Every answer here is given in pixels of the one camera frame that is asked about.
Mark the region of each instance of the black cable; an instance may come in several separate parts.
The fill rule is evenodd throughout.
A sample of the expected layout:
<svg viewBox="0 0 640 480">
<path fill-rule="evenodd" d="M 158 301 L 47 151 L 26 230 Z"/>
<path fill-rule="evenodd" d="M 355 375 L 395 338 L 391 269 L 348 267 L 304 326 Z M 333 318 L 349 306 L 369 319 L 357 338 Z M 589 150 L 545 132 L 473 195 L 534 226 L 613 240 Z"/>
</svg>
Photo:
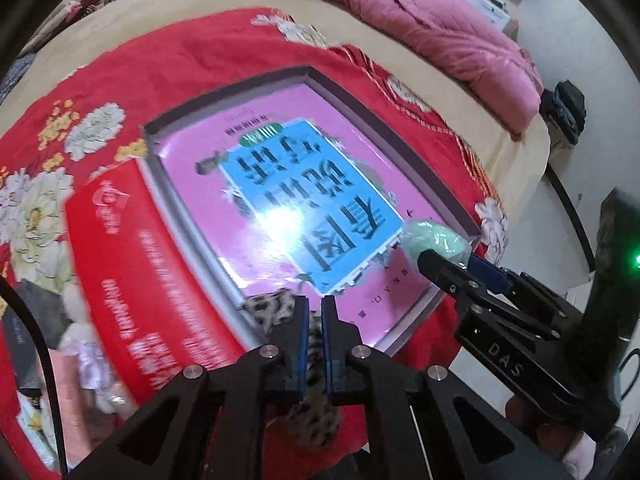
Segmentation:
<svg viewBox="0 0 640 480">
<path fill-rule="evenodd" d="M 638 376 L 640 376 L 640 349 L 634 348 L 631 352 L 629 352 L 629 354 L 622 360 L 622 364 L 620 365 L 620 368 L 618 368 L 618 371 L 621 372 L 622 368 L 626 366 L 626 364 L 629 362 L 629 359 L 631 359 L 634 355 L 638 356 L 638 368 L 636 368 L 636 374 L 634 375 L 634 378 L 631 379 L 631 383 L 626 388 L 625 392 L 622 394 L 622 400 L 624 400 L 625 397 L 629 394 L 629 392 L 631 391 L 631 388 L 633 388 L 634 384 L 636 384 L 636 381 L 638 380 Z"/>
<path fill-rule="evenodd" d="M 584 257 L 587 260 L 589 272 L 593 272 L 594 270 L 596 270 L 596 258 L 593 256 L 593 250 L 591 249 L 589 239 L 587 238 L 587 233 L 584 231 L 584 226 L 580 221 L 580 217 L 575 210 L 574 204 L 571 202 L 571 199 L 569 198 L 569 195 L 567 195 L 564 186 L 562 186 L 562 182 L 560 182 L 560 179 L 558 178 L 556 172 L 550 164 L 546 165 L 545 176 L 549 180 L 551 187 L 554 188 L 554 191 L 558 195 L 558 198 L 562 203 L 562 207 L 564 207 L 571 225 L 574 227 L 575 234 L 577 235 L 578 241 L 580 242 L 580 247 L 582 248 Z"/>
<path fill-rule="evenodd" d="M 58 403 L 56 378 L 53 375 L 53 365 L 51 364 L 49 348 L 47 348 L 47 343 L 44 340 L 42 331 L 38 326 L 38 322 L 33 317 L 33 314 L 24 304 L 24 301 L 18 293 L 13 290 L 11 285 L 9 285 L 7 280 L 2 276 L 0 276 L 0 297 L 6 301 L 7 305 L 11 307 L 20 321 L 24 323 L 31 339 L 33 339 L 36 351 L 38 352 L 40 365 L 42 366 L 42 374 L 44 375 L 44 383 L 47 387 L 47 394 L 49 396 L 53 433 L 56 436 L 56 449 L 58 450 L 58 461 L 60 462 L 60 476 L 64 478 L 68 473 L 68 468 L 66 467 L 65 441 L 62 433 L 62 418 L 60 417 L 60 404 Z"/>
</svg>

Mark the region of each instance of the black bag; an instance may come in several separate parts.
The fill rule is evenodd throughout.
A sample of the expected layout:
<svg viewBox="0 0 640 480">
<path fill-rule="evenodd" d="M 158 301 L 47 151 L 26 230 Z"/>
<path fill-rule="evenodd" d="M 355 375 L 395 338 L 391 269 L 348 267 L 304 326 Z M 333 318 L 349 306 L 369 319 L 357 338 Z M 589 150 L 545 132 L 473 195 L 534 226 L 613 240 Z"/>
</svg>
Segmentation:
<svg viewBox="0 0 640 480">
<path fill-rule="evenodd" d="M 576 145 L 587 117 L 584 95 L 570 81 L 558 83 L 553 92 L 546 89 L 542 92 L 540 114 L 551 117 L 566 139 Z"/>
<path fill-rule="evenodd" d="M 558 97 L 569 108 L 574 116 L 575 124 L 581 134 L 584 130 L 584 120 L 587 118 L 587 110 L 584 107 L 584 95 L 571 81 L 562 81 L 556 85 Z"/>
</svg>

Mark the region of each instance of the metal screw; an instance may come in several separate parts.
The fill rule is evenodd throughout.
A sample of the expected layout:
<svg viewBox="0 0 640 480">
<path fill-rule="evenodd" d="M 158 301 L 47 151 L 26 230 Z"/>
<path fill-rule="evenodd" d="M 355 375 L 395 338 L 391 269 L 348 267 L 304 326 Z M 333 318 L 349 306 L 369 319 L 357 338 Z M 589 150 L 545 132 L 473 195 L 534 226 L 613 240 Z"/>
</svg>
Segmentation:
<svg viewBox="0 0 640 480">
<path fill-rule="evenodd" d="M 273 359 L 280 353 L 276 345 L 263 345 L 260 347 L 260 355 L 265 359 Z"/>
<path fill-rule="evenodd" d="M 356 345 L 351 349 L 351 355 L 356 359 L 366 359 L 371 355 L 371 348 L 367 345 Z"/>
<path fill-rule="evenodd" d="M 182 371 L 187 379 L 197 379 L 204 373 L 204 368 L 200 365 L 188 365 Z"/>
<path fill-rule="evenodd" d="M 444 366 L 433 365 L 427 370 L 427 375 L 434 381 L 441 381 L 447 377 L 447 369 Z"/>
</svg>

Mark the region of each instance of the green label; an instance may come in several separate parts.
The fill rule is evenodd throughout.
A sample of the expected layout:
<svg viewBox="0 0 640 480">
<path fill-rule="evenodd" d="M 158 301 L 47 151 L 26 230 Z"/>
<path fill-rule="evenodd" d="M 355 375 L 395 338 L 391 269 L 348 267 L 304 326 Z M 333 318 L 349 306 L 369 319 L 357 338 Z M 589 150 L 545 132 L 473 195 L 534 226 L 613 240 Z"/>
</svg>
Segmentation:
<svg viewBox="0 0 640 480">
<path fill-rule="evenodd" d="M 246 148 L 250 148 L 251 146 L 255 146 L 256 144 L 260 144 L 267 139 L 271 139 L 271 137 L 275 137 L 282 131 L 282 124 L 271 123 L 266 126 L 260 126 L 260 128 L 256 128 L 255 130 L 251 130 L 250 132 L 244 134 L 240 137 L 240 146 L 244 146 Z"/>
</svg>

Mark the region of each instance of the logo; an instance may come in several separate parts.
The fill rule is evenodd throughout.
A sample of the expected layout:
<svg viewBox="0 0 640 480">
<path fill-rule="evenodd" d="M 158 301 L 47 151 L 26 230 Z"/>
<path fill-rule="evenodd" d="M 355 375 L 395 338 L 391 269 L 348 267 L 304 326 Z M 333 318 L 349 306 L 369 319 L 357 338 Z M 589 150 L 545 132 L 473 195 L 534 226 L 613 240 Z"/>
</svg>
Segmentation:
<svg viewBox="0 0 640 480">
<path fill-rule="evenodd" d="M 240 146 L 244 146 L 246 148 L 250 148 L 255 146 L 256 144 L 260 144 L 267 139 L 271 139 L 271 137 L 275 137 L 282 131 L 282 124 L 278 123 L 270 123 L 265 126 L 260 126 L 260 128 L 256 128 L 255 130 L 251 130 L 248 133 L 245 133 L 240 140 Z"/>
<path fill-rule="evenodd" d="M 524 371 L 524 366 L 518 362 L 511 362 L 511 355 L 505 352 L 500 352 L 500 345 L 493 343 L 489 348 L 489 355 L 497 360 L 499 365 L 502 365 L 505 371 L 508 371 L 513 377 L 520 377 L 520 374 Z"/>
<path fill-rule="evenodd" d="M 116 235 L 120 231 L 120 218 L 129 195 L 113 187 L 111 180 L 103 180 L 94 193 L 95 215 L 102 220 L 107 234 Z"/>
</svg>

